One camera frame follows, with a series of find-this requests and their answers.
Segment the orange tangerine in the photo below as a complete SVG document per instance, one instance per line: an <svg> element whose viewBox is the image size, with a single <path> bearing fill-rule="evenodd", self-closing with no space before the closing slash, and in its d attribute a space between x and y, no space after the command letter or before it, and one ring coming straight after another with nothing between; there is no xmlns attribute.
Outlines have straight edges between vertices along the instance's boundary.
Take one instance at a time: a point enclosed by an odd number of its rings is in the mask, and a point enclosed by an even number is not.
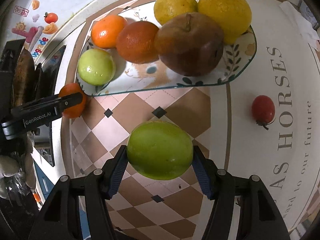
<svg viewBox="0 0 320 240"><path fill-rule="evenodd" d="M82 114L86 107L87 95L82 91L78 83L69 83L61 88L59 92L60 98L78 92L82 94L82 102L78 105L65 109L62 113L65 118L74 119L78 118Z"/></svg>

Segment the green apple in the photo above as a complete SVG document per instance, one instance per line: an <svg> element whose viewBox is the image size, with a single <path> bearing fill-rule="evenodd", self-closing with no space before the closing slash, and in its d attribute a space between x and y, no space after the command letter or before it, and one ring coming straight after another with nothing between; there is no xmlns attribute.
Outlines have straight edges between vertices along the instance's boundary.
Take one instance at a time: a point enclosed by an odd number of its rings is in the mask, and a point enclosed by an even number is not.
<svg viewBox="0 0 320 240"><path fill-rule="evenodd" d="M111 54L102 49L85 51L78 61L78 75L86 83L102 86L109 83L116 73L116 64Z"/></svg>
<svg viewBox="0 0 320 240"><path fill-rule="evenodd" d="M131 166L154 180L172 180L190 167L193 143L189 135L175 124L148 121L130 134L126 147Z"/></svg>

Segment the red cherry tomato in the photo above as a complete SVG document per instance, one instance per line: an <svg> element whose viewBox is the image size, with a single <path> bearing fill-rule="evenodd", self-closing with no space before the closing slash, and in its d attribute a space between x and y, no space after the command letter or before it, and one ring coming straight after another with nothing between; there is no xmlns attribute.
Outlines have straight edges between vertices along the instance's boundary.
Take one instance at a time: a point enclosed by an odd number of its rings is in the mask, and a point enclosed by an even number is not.
<svg viewBox="0 0 320 240"><path fill-rule="evenodd" d="M257 96L251 107L256 124L268 131L268 125L274 122L275 106L271 98L266 95Z"/></svg>

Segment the dark orange fruit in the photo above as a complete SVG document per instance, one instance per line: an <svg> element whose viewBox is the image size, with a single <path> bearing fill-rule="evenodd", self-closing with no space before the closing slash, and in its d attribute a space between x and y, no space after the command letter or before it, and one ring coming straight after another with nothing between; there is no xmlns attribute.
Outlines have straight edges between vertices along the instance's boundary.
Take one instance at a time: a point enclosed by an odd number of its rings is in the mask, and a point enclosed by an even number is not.
<svg viewBox="0 0 320 240"><path fill-rule="evenodd" d="M118 35L116 49L118 54L131 63L144 64L158 60L154 47L159 28L148 21L133 22Z"/></svg>

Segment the yellow lemon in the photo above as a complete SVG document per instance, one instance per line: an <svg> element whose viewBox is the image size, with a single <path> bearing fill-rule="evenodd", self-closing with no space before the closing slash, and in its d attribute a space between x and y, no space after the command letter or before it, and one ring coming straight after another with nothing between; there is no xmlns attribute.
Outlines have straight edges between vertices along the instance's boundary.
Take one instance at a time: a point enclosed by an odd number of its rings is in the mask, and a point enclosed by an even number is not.
<svg viewBox="0 0 320 240"><path fill-rule="evenodd" d="M246 0L199 0L198 12L211 17L223 30L223 42L232 45L245 33L252 21Z"/></svg>
<svg viewBox="0 0 320 240"><path fill-rule="evenodd" d="M160 25L172 18L188 12L197 12L196 0L156 0L153 7L154 16Z"/></svg>

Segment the black gas stove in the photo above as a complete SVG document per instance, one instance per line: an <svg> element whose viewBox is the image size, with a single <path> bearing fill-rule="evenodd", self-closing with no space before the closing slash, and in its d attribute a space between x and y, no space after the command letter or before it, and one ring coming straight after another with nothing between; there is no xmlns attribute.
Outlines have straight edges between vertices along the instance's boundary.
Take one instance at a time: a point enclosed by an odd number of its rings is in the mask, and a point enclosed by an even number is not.
<svg viewBox="0 0 320 240"><path fill-rule="evenodd" d="M45 123L34 132L34 147L50 166L55 166L53 143L52 143L52 120L57 116L53 103L57 101L55 86L59 73L62 57L66 46L62 46L51 58L42 66L37 67L39 80L36 86L36 99L43 99L43 114Z"/></svg>

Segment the black frying pan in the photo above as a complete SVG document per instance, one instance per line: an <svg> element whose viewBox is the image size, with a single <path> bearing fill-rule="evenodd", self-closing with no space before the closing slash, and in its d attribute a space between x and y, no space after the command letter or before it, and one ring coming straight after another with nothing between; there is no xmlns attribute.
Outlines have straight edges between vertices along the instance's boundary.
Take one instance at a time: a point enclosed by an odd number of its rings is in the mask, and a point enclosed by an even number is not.
<svg viewBox="0 0 320 240"><path fill-rule="evenodd" d="M13 79L12 108L30 102L35 83L35 65L31 53L23 49L15 69Z"/></svg>

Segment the green apple in plate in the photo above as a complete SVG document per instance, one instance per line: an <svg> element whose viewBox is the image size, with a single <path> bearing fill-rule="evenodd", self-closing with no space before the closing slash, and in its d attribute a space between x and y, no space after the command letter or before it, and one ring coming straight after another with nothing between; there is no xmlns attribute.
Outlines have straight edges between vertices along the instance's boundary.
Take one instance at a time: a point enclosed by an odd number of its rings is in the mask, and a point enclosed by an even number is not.
<svg viewBox="0 0 320 240"><path fill-rule="evenodd" d="M86 83L102 86L109 83L116 73L116 64L111 54L102 49L85 51L78 61L78 75Z"/></svg>

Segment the orange in plate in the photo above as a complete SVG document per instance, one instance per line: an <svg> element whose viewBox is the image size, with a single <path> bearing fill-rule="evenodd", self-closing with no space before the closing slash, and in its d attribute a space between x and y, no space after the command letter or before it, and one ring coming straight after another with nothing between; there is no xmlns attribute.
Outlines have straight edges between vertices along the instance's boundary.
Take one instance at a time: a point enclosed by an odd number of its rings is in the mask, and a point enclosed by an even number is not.
<svg viewBox="0 0 320 240"><path fill-rule="evenodd" d="M92 42L99 48L110 49L116 46L117 37L128 22L119 15L107 15L93 25Z"/></svg>

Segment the dark red apple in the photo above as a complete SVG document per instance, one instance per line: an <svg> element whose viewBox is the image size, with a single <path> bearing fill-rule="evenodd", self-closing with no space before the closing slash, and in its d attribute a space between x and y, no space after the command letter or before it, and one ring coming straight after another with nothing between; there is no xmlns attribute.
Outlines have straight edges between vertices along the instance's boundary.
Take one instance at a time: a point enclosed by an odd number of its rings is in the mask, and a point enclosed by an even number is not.
<svg viewBox="0 0 320 240"><path fill-rule="evenodd" d="M184 76L203 76L218 65L223 55L223 30L209 16L198 12L178 15L155 36L160 60Z"/></svg>

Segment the patterned oval fruit plate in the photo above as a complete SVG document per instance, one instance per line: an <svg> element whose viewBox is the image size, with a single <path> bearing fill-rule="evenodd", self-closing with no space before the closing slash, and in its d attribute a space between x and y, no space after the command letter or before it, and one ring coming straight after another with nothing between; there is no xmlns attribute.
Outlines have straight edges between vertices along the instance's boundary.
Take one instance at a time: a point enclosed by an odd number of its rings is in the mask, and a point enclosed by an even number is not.
<svg viewBox="0 0 320 240"><path fill-rule="evenodd" d="M156 0L95 22L76 79L89 96L217 86L252 62L246 0Z"/></svg>

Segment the yellow lemon in plate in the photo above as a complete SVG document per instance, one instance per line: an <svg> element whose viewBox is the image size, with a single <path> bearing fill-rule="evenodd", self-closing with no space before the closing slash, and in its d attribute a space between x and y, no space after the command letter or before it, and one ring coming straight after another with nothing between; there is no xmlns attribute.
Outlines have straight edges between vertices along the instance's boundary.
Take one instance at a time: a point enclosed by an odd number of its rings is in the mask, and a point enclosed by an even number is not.
<svg viewBox="0 0 320 240"><path fill-rule="evenodd" d="M197 12L196 0L156 0L153 7L154 16L160 25L172 18L188 12Z"/></svg>

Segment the colourful wall sticker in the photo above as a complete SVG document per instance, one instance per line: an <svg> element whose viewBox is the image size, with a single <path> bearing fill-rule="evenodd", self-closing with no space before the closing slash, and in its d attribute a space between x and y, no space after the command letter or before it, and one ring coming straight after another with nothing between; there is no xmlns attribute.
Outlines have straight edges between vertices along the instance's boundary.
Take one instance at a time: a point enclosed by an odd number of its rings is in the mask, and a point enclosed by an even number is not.
<svg viewBox="0 0 320 240"><path fill-rule="evenodd" d="M24 39L24 48L37 59L44 51L52 36L58 31L59 17L54 12L47 12L40 0L32 0L28 7L15 5L11 33Z"/></svg>

